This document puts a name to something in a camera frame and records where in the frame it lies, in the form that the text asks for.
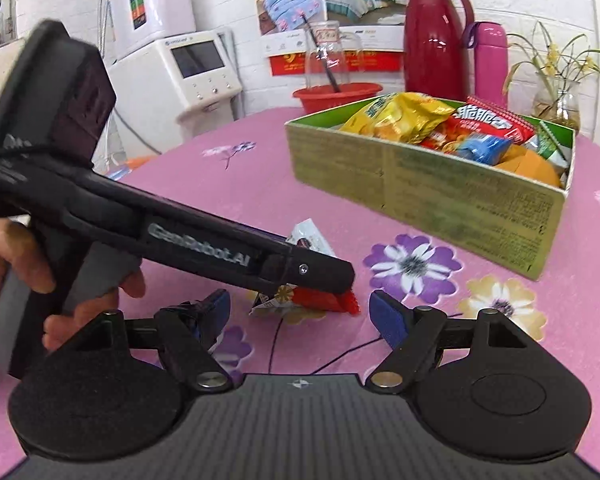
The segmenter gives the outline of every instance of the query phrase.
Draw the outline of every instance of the white machine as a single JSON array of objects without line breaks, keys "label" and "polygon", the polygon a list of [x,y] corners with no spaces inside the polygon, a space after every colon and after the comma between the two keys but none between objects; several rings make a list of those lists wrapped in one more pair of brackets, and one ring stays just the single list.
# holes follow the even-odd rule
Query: white machine
[{"label": "white machine", "polygon": [[113,113],[128,158],[163,153],[234,120],[242,91],[215,32],[153,41],[109,68]]},{"label": "white machine", "polygon": [[196,31],[191,0],[109,0],[116,57],[160,38]]}]

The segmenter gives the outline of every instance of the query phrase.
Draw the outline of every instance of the floral tablecloth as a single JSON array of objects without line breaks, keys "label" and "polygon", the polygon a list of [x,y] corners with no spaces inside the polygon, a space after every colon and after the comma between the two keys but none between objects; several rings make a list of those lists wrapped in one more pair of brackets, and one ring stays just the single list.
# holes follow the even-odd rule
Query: floral tablecloth
[{"label": "floral tablecloth", "polygon": [[[128,317],[205,297],[219,286],[232,315],[214,357],[239,378],[270,372],[366,375],[389,353],[368,319],[368,297],[382,288],[407,306],[431,304],[450,316],[497,308],[541,341],[587,386],[593,414],[578,453],[600,470],[600,149],[580,137],[573,187],[548,263],[532,282],[363,206],[297,182],[283,124],[301,115],[277,108],[199,136],[149,162],[126,183],[245,224],[288,235],[312,218],[335,253],[356,269],[363,313],[303,309],[250,315],[254,294],[145,262],[148,293],[125,298]],[[156,362],[151,352],[138,357]],[[0,475],[22,458],[8,427],[6,397],[15,380],[0,376]]]}]

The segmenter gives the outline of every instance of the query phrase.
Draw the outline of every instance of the black circular pad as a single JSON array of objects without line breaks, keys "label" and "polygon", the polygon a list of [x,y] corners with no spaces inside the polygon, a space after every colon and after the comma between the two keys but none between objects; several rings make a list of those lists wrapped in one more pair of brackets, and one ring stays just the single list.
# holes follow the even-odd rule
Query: black circular pad
[{"label": "black circular pad", "polygon": [[546,399],[544,388],[519,374],[495,374],[475,381],[471,387],[474,402],[497,415],[526,415]]},{"label": "black circular pad", "polygon": [[71,461],[125,456],[173,427],[182,399],[167,372],[109,350],[44,362],[16,387],[11,425],[27,448]]},{"label": "black circular pad", "polygon": [[589,421],[589,394],[565,368],[533,357],[470,355],[436,368],[416,386],[423,422],[443,442],[491,460],[548,460],[574,450]]}]

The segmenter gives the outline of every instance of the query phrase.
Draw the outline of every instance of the pink water bottle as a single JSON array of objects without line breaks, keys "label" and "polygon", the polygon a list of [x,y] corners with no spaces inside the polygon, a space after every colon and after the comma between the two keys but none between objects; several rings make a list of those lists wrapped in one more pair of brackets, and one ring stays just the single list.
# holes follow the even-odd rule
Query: pink water bottle
[{"label": "pink water bottle", "polygon": [[466,33],[466,46],[474,49],[475,95],[507,108],[508,96],[502,94],[509,73],[507,33],[492,22],[475,22]]}]

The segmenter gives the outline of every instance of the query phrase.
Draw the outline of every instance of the finger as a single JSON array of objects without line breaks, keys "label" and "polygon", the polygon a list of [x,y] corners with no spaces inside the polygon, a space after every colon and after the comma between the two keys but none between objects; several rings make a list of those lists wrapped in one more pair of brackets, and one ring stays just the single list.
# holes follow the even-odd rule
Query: finger
[{"label": "finger", "polygon": [[7,264],[36,292],[45,294],[56,287],[51,269],[31,232],[21,224],[0,218],[0,289]]},{"label": "finger", "polygon": [[42,336],[42,344],[50,352],[55,352],[64,343],[62,341],[58,340],[58,339],[54,339],[51,334],[45,334],[45,335]]},{"label": "finger", "polygon": [[146,284],[144,283],[142,270],[138,269],[133,274],[128,275],[120,287],[128,296],[131,296],[132,298],[142,298],[146,292]]},{"label": "finger", "polygon": [[76,332],[78,332],[78,328],[71,317],[49,316],[45,319],[45,335],[49,336],[51,340],[59,342],[61,345],[69,341]]},{"label": "finger", "polygon": [[74,325],[76,330],[80,330],[98,314],[106,310],[116,310],[118,308],[118,290],[112,290],[101,298],[85,301],[78,305],[74,311]]}]

